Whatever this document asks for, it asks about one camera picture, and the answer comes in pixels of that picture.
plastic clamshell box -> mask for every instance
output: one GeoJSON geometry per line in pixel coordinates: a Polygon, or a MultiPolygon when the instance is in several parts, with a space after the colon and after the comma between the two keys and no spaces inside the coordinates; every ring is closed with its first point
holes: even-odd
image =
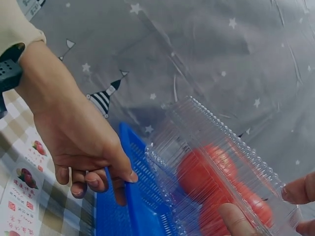
{"type": "Polygon", "coordinates": [[[196,99],[169,106],[150,142],[147,160],[175,235],[228,235],[217,213],[226,202],[263,235],[298,235],[301,212],[283,201],[278,175],[196,99]]]}

finger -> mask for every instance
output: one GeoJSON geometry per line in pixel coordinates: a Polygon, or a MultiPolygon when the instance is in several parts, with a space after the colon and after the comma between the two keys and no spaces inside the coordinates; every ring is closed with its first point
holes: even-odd
{"type": "Polygon", "coordinates": [[[262,236],[250,225],[237,206],[230,203],[223,204],[219,207],[219,213],[231,236],[262,236]]]}
{"type": "Polygon", "coordinates": [[[306,204],[315,201],[315,172],[288,183],[282,191],[282,198],[292,204],[306,204]]]}
{"type": "Polygon", "coordinates": [[[108,167],[108,171],[112,180],[116,202],[121,206],[125,206],[126,205],[125,181],[117,175],[113,167],[108,167]]]}
{"type": "Polygon", "coordinates": [[[105,192],[108,190],[108,182],[104,169],[88,172],[85,181],[94,192],[105,192]]]}
{"type": "Polygon", "coordinates": [[[59,184],[66,185],[69,183],[69,168],[55,164],[56,180],[59,184]]]}
{"type": "Polygon", "coordinates": [[[71,193],[75,198],[83,198],[87,191],[87,184],[85,183],[85,171],[78,171],[72,169],[72,186],[71,193]]]}
{"type": "Polygon", "coordinates": [[[104,157],[115,169],[117,176],[131,183],[138,181],[137,174],[132,170],[130,159],[125,154],[120,142],[112,145],[109,150],[104,149],[104,157]]]}
{"type": "Polygon", "coordinates": [[[296,231],[303,236],[315,235],[315,220],[300,223],[296,231]]]}

sleeve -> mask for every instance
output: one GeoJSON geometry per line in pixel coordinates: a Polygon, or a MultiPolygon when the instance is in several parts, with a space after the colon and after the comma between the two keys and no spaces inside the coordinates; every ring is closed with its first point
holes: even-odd
{"type": "Polygon", "coordinates": [[[0,0],[0,56],[13,45],[27,48],[40,40],[46,43],[44,33],[26,19],[17,0],[0,0]]]}

plaid tablecloth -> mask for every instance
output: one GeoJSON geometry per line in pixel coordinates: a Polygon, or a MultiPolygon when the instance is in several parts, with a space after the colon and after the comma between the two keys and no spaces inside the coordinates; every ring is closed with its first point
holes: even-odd
{"type": "MultiPolygon", "coordinates": [[[[25,151],[29,132],[35,130],[33,116],[24,100],[11,90],[4,94],[8,115],[0,120],[0,196],[19,157],[25,151]]],[[[70,185],[56,182],[52,160],[43,173],[39,201],[40,236],[95,235],[95,194],[89,191],[82,200],[70,193],[70,185]]]]}

blue plastic basket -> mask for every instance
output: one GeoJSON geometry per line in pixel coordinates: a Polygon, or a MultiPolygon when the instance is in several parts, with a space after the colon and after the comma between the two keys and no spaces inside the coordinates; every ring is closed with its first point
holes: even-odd
{"type": "Polygon", "coordinates": [[[176,236],[170,208],[164,203],[155,176],[146,161],[144,142],[125,123],[120,124],[123,149],[139,176],[126,183],[127,206],[116,204],[113,189],[97,195],[97,236],[176,236]]]}

